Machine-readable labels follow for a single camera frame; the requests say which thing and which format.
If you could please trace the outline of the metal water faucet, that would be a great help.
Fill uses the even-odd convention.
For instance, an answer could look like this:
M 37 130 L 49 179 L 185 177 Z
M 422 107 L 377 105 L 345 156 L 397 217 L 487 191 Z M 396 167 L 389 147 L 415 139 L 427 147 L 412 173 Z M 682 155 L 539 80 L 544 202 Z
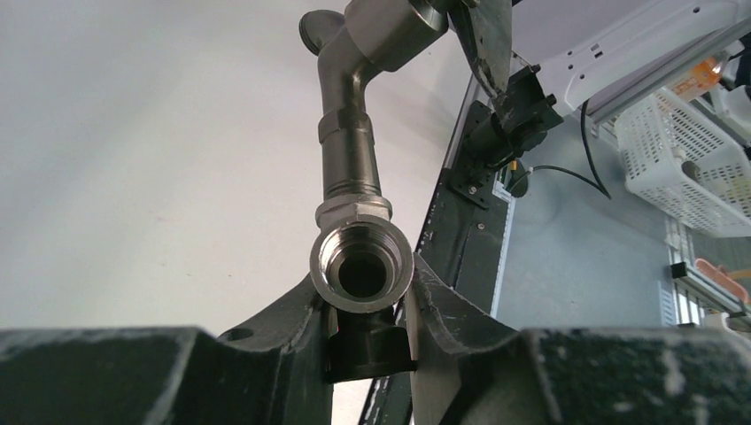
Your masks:
M 351 1 L 343 12 L 302 16 L 298 31 L 317 58 L 321 87 L 324 199 L 381 195 L 367 85 L 398 71 L 447 29 L 447 13 L 429 1 Z

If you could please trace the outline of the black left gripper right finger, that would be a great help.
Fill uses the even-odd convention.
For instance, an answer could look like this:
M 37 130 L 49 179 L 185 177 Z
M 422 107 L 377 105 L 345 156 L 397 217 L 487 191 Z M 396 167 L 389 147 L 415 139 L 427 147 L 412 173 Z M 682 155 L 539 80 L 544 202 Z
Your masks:
M 405 301 L 418 424 L 747 424 L 750 343 L 711 328 L 514 330 L 421 259 Z

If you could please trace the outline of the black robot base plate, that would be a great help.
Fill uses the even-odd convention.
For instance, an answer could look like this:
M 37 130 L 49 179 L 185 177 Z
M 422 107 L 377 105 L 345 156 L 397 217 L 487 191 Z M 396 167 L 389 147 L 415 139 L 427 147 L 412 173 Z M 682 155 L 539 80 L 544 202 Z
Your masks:
M 497 347 L 514 334 L 492 318 L 508 202 L 497 177 L 439 175 L 416 252 L 418 288 L 396 307 L 417 369 L 373 380 L 361 424 L 459 424 L 492 381 Z

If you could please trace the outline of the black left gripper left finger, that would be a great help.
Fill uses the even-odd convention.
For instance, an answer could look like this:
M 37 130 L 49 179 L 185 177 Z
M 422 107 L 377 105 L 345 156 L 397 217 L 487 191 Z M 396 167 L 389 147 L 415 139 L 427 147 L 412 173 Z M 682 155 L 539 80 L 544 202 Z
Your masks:
M 4 424 L 327 424 L 329 309 L 305 279 L 220 336 L 201 328 L 11 329 Z

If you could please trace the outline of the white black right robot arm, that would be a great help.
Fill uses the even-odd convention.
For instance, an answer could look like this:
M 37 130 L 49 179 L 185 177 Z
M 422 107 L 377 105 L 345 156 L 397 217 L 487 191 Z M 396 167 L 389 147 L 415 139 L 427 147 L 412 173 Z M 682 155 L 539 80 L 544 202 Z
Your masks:
M 468 186 L 535 149 L 592 97 L 691 42 L 749 22 L 747 1 L 481 1 L 451 14 L 493 109 L 462 131 Z

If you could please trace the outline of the metal elbow pipe fitting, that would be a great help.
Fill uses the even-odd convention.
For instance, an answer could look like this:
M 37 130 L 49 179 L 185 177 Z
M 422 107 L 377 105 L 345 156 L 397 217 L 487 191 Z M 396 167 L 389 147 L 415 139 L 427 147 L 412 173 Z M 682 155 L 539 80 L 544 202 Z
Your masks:
M 327 377 L 342 383 L 414 370 L 408 334 L 394 306 L 413 279 L 414 254 L 381 196 L 325 200 L 315 213 L 320 234 L 310 277 L 336 315 L 327 342 Z

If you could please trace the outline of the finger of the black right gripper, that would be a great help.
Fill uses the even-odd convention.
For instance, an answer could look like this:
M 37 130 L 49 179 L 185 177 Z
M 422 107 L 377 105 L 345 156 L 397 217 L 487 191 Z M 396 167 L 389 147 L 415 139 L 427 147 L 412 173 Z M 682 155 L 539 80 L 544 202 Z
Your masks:
M 448 11 L 468 65 L 491 99 L 507 91 L 512 7 L 511 0 L 459 1 Z

